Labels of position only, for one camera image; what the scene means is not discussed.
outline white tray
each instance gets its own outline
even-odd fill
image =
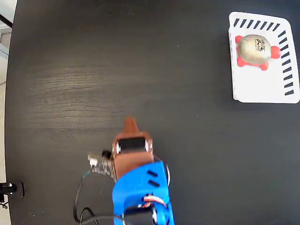
[[[300,84],[290,23],[283,18],[251,13],[229,15],[229,43],[233,98],[245,103],[297,103]],[[235,37],[257,34],[281,49],[281,58],[270,59],[269,68],[237,65]]]

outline white floor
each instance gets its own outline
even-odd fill
[[[2,35],[0,42],[9,47],[10,34]],[[4,109],[5,109],[5,87],[6,83],[0,84],[0,183],[6,182],[5,175],[5,152],[4,152]],[[9,208],[4,209],[0,206],[0,225],[11,225]]]

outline red egg holder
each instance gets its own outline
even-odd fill
[[[240,35],[236,36],[235,37],[235,43],[239,44],[242,38],[243,38],[243,36],[240,36]],[[260,67],[262,70],[267,70],[269,68],[268,62],[266,62],[264,64],[261,64],[261,65],[257,65],[257,64],[251,64],[251,63],[248,63],[248,62],[244,61],[242,59],[242,57],[240,56],[238,46],[236,47],[236,50],[237,50],[237,53],[238,53],[237,63],[238,63],[239,67],[249,65],[249,66],[254,66],[254,67]],[[281,50],[280,50],[279,47],[277,47],[277,46],[272,46],[271,47],[271,58],[272,59],[279,59],[280,54],[281,54]]]

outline wire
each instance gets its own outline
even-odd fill
[[[89,207],[85,207],[85,208],[82,210],[82,212],[81,212],[81,214],[80,214],[80,217],[78,218],[78,216],[77,216],[77,205],[78,205],[79,194],[80,194],[81,188],[82,188],[82,186],[83,186],[83,181],[84,181],[84,179],[87,178],[87,176],[90,175],[90,174],[91,174],[91,171],[88,170],[88,171],[82,176],[82,178],[81,178],[81,180],[80,180],[79,187],[78,187],[77,194],[76,194],[76,198],[75,198],[74,205],[73,205],[73,217],[74,217],[74,220],[75,220],[76,222],[78,222],[79,225],[89,224],[89,223],[91,223],[91,222],[93,222],[93,221],[94,221],[94,223],[95,223],[96,225],[99,225],[99,223],[98,223],[98,221],[97,221],[98,219],[114,219],[114,218],[118,218],[118,219],[122,220],[123,223],[126,222],[126,225],[131,225],[129,222],[125,221],[122,217],[119,217],[119,216],[117,216],[117,215],[100,215],[100,214],[99,214],[99,215],[95,215],[95,214],[93,213],[93,211],[92,211]],[[89,217],[88,219],[85,219],[85,220],[84,220],[84,219],[83,219],[83,216],[84,216],[84,213],[85,213],[86,211],[89,212],[90,217]]]
[[[6,204],[8,204],[8,202],[6,202],[6,203],[4,203],[4,204],[0,203],[0,205],[2,205],[2,208],[8,209],[8,206],[7,206]]]
[[[156,158],[158,161],[160,162],[163,162],[165,167],[166,167],[166,170],[167,170],[167,175],[168,175],[168,186],[170,185],[170,181],[171,181],[171,175],[170,175],[170,170],[169,170],[169,167],[168,167],[168,164],[165,163],[163,160],[161,160],[158,156],[154,155],[154,158]]]

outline black cable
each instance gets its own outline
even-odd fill
[[[8,209],[7,204],[8,204],[8,202],[6,202],[6,203],[4,203],[4,204],[0,203],[0,205],[2,205],[2,208],[4,208],[4,209]]]
[[[97,219],[114,219],[114,218],[118,218],[120,220],[122,220],[123,222],[125,222],[125,220],[122,218],[122,217],[119,217],[119,216],[116,216],[116,215],[95,215],[93,213],[93,211],[89,208],[89,207],[85,207],[81,214],[80,214],[80,217],[78,218],[77,216],[77,205],[78,205],[78,198],[79,198],[79,194],[80,194],[80,191],[81,191],[81,188],[83,186],[83,181],[84,179],[89,175],[91,174],[91,171],[87,171],[83,177],[81,178],[80,180],[80,183],[79,183],[79,187],[78,187],[78,190],[77,190],[77,194],[76,194],[76,198],[75,198],[75,201],[74,201],[74,206],[73,206],[73,217],[74,217],[74,220],[76,222],[79,223],[79,225],[85,225],[85,224],[89,224],[91,222],[94,221],[94,223],[96,225],[99,225]],[[88,219],[85,219],[83,220],[83,216],[84,216],[84,213],[88,211],[89,214],[90,214],[90,218]]]

